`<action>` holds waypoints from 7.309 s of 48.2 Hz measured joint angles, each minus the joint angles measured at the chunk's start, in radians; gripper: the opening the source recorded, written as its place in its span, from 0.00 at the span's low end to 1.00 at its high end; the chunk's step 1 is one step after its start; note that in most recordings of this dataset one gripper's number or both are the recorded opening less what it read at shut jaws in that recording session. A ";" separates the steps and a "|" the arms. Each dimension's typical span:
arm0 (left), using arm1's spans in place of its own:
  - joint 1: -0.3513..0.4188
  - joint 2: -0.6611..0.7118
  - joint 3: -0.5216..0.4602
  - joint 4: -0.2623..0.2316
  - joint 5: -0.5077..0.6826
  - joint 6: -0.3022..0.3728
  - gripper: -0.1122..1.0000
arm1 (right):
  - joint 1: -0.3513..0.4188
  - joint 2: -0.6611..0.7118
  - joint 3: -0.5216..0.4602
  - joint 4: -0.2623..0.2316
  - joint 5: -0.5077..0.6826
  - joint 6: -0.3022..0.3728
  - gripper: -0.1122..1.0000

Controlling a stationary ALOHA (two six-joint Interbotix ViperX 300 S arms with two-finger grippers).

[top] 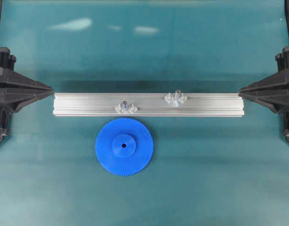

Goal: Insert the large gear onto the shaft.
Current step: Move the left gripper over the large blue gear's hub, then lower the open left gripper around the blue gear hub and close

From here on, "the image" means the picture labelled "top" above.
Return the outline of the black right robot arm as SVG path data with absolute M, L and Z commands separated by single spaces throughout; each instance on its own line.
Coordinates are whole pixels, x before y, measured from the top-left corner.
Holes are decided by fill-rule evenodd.
M 283 136 L 289 143 L 289 46 L 275 56 L 278 72 L 239 91 L 239 96 L 280 114 Z

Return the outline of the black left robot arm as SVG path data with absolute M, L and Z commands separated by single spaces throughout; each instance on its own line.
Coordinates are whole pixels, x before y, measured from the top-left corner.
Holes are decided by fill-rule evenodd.
M 50 86 L 15 72 L 15 63 L 10 50 L 0 48 L 0 143 L 9 134 L 11 114 L 54 93 Z

